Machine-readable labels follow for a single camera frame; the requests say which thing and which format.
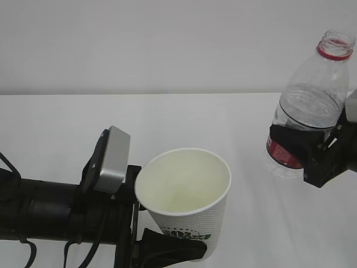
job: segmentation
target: table surface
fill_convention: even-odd
[[[0,96],[1,152],[24,178],[77,184],[103,129],[132,136],[129,163],[144,165],[178,147],[216,152],[233,183],[219,245],[202,262],[172,267],[357,267],[357,180],[346,172],[318,189],[273,178],[262,165],[279,94]],[[148,215],[144,227],[158,231]],[[64,242],[35,240],[36,268],[60,268]],[[78,267],[90,244],[73,245]],[[0,242],[1,267],[24,267],[29,249]],[[113,267],[114,246],[101,245],[89,267]]]

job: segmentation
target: paper cup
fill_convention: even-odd
[[[205,259],[217,246],[230,185],[222,158],[184,148],[151,160],[136,178],[135,193],[164,234],[203,241]]]

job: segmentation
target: water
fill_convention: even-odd
[[[303,83],[292,84],[280,98],[273,124],[297,130],[324,131],[325,137],[327,137],[336,125],[344,107],[344,96],[336,93],[339,91]],[[286,154],[289,159],[290,154],[285,151],[285,158]],[[263,158],[264,165],[274,176],[291,179],[303,178],[302,169],[291,169],[277,163],[267,149],[264,151]]]
[[[285,125],[287,118],[293,128],[331,128],[336,125],[344,107],[344,96],[337,89],[326,89],[309,84],[292,84],[280,98],[276,124]]]

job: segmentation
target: white wall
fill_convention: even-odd
[[[0,93],[276,92],[356,0],[1,0]],[[357,87],[357,55],[350,61]]]

